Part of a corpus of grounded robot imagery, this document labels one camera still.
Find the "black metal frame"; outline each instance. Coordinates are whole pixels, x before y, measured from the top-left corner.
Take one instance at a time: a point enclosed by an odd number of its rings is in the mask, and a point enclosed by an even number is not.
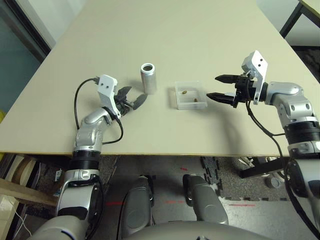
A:
[[[299,2],[280,30],[280,34],[283,38],[288,35],[288,33],[302,14],[305,15],[315,25],[317,25],[318,28],[320,28],[320,18],[316,16],[312,11],[310,11],[307,7],[305,7],[301,2]]]
[[[0,178],[5,179],[16,158],[16,154],[5,153],[0,161]]]
[[[17,4],[16,0],[3,0],[3,1],[9,6],[9,8],[14,13],[14,15],[18,18],[18,20],[23,25],[23,27],[28,31],[28,33],[31,35],[31,37],[34,39],[34,41],[41,48],[43,53],[47,56],[50,53],[51,48],[46,43],[46,41],[43,39],[43,37],[40,35],[40,33],[36,30],[36,28],[31,23],[31,21],[28,19],[28,17],[25,15],[23,10]]]
[[[26,156],[34,158],[39,163],[55,166],[64,170],[68,170],[71,160],[71,156],[67,155],[26,154]]]
[[[283,166],[283,161],[280,158],[261,164],[256,161],[254,167],[240,171],[239,175],[242,179],[256,177],[263,174],[280,172],[284,169]]]

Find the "wooden board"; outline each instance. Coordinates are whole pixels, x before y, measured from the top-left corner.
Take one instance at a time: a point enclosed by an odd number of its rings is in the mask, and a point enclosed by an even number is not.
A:
[[[43,192],[26,186],[21,186],[20,184],[13,183],[2,178],[0,178],[0,194],[54,207],[58,200],[57,197],[47,195]]]
[[[320,85],[256,6],[255,0],[89,0],[60,38],[0,124],[0,152],[71,154],[76,137],[74,94],[88,78],[110,75],[118,87],[140,95],[140,66],[156,67],[157,92],[121,121],[120,142],[102,154],[278,156],[276,145],[237,109],[208,99],[202,110],[177,110],[176,81],[201,81],[206,93],[234,92],[214,80],[241,74],[246,56],[259,50],[269,63],[266,81],[304,88],[320,114]],[[82,119],[100,106],[97,86],[78,96]],[[277,111],[260,103],[252,111],[271,132],[282,133]],[[113,124],[104,140],[115,140]],[[278,137],[285,155],[287,140]]]

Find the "clear plastic container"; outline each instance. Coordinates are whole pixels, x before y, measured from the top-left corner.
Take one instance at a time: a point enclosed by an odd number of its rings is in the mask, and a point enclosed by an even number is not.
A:
[[[208,106],[200,81],[176,81],[175,97],[179,110],[204,109]]]

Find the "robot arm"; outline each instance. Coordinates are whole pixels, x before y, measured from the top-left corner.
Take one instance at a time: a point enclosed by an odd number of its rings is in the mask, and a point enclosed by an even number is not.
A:
[[[98,84],[101,108],[86,116],[78,129],[56,206],[56,217],[42,225],[30,240],[87,240],[101,219],[104,193],[99,177],[100,153],[103,144],[116,142],[103,142],[103,134],[113,120],[121,124],[119,119],[130,108],[140,107],[147,95],[140,95],[130,102],[126,96],[131,87],[124,87],[115,95],[118,84],[115,78],[102,75],[93,80]]]
[[[234,96],[208,93],[207,96],[234,108],[238,103],[264,102],[277,108],[281,125],[289,143],[290,160],[284,170],[288,175],[288,192],[308,198],[316,226],[320,227],[320,126],[303,89],[289,82],[264,82],[267,62],[258,51],[244,59],[242,75],[221,75],[216,80],[235,84]]]

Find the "red line on floor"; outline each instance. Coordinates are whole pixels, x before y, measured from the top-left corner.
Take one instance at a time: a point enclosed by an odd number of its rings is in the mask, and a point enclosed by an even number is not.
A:
[[[177,201],[165,201],[166,204],[176,204]]]
[[[123,201],[107,201],[105,203],[106,206],[113,206],[113,205],[123,205]]]
[[[255,204],[229,204],[229,206],[234,206],[234,207],[255,207]]]

